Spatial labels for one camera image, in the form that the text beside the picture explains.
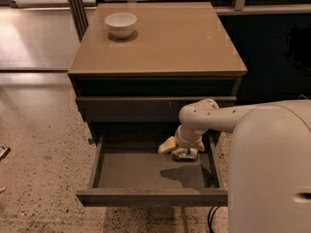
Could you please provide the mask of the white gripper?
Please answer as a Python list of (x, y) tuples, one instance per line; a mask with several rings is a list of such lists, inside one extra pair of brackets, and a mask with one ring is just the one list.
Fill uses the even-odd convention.
[(165, 140), (159, 147), (158, 153), (168, 153), (175, 150), (177, 147), (190, 149), (194, 148), (200, 151), (205, 151), (202, 142), (202, 135), (205, 130), (188, 128), (185, 125), (180, 125), (175, 133), (175, 137), (171, 136)]

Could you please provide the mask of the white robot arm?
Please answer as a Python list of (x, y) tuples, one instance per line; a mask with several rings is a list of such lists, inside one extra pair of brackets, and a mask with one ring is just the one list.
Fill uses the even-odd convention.
[(179, 112), (160, 153), (195, 158), (202, 135), (232, 135), (228, 157), (229, 233), (311, 233), (311, 101), (221, 108), (204, 99)]

